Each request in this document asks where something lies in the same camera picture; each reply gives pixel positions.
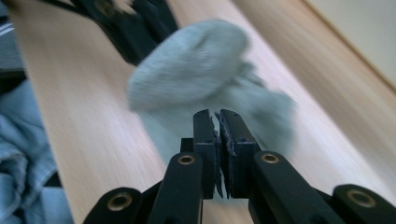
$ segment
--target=sock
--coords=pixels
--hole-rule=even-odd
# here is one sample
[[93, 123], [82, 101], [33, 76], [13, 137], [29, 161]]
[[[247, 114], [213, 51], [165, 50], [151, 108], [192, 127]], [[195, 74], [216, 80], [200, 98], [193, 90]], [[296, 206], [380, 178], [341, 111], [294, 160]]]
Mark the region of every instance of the sock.
[[262, 149], [288, 150], [292, 101], [265, 89], [243, 60], [247, 45], [244, 32], [227, 21], [197, 22], [168, 37], [136, 68], [129, 106], [165, 162], [179, 152], [182, 137], [192, 137], [192, 116], [203, 109], [235, 111]]

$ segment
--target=black plastic part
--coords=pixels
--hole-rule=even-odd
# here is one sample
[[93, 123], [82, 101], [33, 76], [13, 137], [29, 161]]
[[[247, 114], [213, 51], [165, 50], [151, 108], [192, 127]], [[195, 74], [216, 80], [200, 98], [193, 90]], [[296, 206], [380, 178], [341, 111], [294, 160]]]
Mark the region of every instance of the black plastic part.
[[[129, 206], [121, 209], [120, 211], [112, 211], [109, 209], [108, 205], [110, 200], [117, 196], [118, 194], [127, 194], [131, 197], [132, 202]], [[142, 201], [142, 195], [136, 189], [119, 188], [113, 189], [106, 193], [95, 207], [88, 214], [85, 219], [85, 224], [107, 224], [107, 223], [117, 223], [117, 224], [130, 224], [134, 223], [135, 218], [140, 210], [140, 205]]]
[[176, 21], [164, 0], [136, 0], [136, 14], [119, 12], [112, 0], [41, 0], [95, 21], [127, 63], [138, 65], [165, 38], [177, 30]]
[[212, 199], [216, 180], [221, 180], [219, 157], [217, 152], [218, 137], [209, 110], [202, 110], [193, 116], [193, 151], [204, 161], [204, 199]]
[[148, 223], [201, 223], [202, 176], [203, 161], [199, 154], [176, 154], [166, 169]]
[[222, 142], [221, 170], [227, 196], [247, 198], [251, 192], [253, 177], [250, 164], [254, 153], [261, 151], [241, 116], [233, 111], [220, 111], [220, 136]]
[[336, 187], [331, 205], [347, 223], [396, 223], [393, 205], [378, 194], [360, 186]]
[[157, 43], [177, 30], [177, 23], [165, 0], [135, 0], [132, 8], [143, 17]]
[[193, 151], [194, 151], [194, 139], [182, 138], [180, 143], [180, 152], [193, 152]]
[[262, 193], [257, 185], [253, 185], [252, 187], [252, 192], [248, 200], [248, 211], [254, 224], [277, 223], [270, 206], [262, 197]]
[[323, 192], [323, 191], [321, 191], [321, 190], [318, 190], [318, 189], [314, 189], [314, 190], [320, 195], [320, 197], [321, 197], [326, 203], [330, 204], [330, 201], [332, 200], [332, 196], [330, 196], [329, 194], [327, 194], [327, 193], [325, 193], [325, 192]]
[[279, 223], [344, 223], [280, 154], [257, 152], [252, 173]]
[[162, 181], [158, 182], [156, 185], [147, 189], [142, 193], [142, 203], [139, 208], [139, 213], [132, 223], [147, 223], [149, 219], [149, 214], [151, 213], [152, 205], [154, 205], [155, 199], [160, 190]]

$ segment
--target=white wall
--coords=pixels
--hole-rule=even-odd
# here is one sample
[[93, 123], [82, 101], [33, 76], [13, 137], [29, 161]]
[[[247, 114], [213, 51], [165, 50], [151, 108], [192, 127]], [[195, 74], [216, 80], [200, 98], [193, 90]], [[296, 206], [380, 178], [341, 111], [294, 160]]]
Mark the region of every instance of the white wall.
[[305, 0], [396, 88], [396, 0]]

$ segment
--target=wooden table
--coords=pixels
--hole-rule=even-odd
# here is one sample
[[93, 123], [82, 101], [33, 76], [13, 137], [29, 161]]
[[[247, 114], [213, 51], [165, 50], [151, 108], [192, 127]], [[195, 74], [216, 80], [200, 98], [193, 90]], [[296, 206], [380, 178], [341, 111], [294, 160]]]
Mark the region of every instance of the wooden table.
[[[107, 191], [161, 180], [166, 165], [127, 106], [134, 68], [92, 21], [37, 1], [8, 2], [76, 223]], [[313, 187], [331, 193], [353, 183], [396, 203], [395, 94], [309, 7], [299, 0], [169, 3], [181, 26], [220, 18], [246, 30], [258, 75], [296, 102], [286, 157]], [[246, 205], [205, 202], [204, 223], [251, 223]]]

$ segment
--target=cloth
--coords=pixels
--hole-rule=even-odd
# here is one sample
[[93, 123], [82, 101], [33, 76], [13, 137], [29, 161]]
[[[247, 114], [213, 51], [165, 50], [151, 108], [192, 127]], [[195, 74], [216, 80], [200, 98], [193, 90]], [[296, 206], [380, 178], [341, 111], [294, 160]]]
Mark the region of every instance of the cloth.
[[25, 211], [25, 219], [29, 224], [73, 223], [64, 189], [44, 187], [35, 203]]
[[8, 15], [6, 6], [0, 1], [0, 17], [5, 17]]
[[[37, 213], [35, 206], [55, 172], [32, 88], [24, 81], [0, 96], [0, 223], [21, 223], [13, 215], [18, 208], [43, 217], [42, 209]], [[25, 222], [47, 223], [29, 218]]]
[[288, 150], [292, 100], [265, 89], [243, 59], [247, 45], [244, 32], [227, 21], [198, 22], [175, 32], [135, 69], [129, 106], [165, 162], [179, 152], [182, 137], [192, 137], [192, 116], [203, 109], [235, 111], [262, 149]]
[[23, 68], [11, 23], [0, 23], [0, 69]]

